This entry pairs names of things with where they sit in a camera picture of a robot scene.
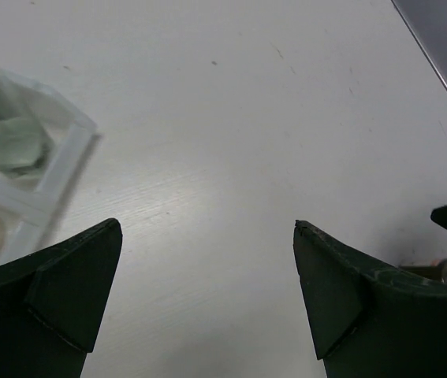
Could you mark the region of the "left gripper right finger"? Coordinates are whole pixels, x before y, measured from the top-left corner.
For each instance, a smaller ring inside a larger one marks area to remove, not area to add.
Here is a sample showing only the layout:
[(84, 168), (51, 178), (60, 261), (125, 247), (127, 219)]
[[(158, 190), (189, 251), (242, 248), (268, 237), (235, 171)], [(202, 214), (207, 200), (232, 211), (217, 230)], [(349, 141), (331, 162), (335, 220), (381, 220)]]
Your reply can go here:
[(447, 377), (447, 285), (299, 220), (293, 249), (317, 359), (329, 377)]

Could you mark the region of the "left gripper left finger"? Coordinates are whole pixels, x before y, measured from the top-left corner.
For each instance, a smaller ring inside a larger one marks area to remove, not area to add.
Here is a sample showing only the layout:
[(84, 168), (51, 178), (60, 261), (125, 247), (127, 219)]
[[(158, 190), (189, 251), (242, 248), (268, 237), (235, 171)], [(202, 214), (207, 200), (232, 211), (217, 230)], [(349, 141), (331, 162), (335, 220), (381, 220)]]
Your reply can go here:
[(121, 225), (110, 218), (0, 265), (0, 377), (80, 376), (121, 247)]

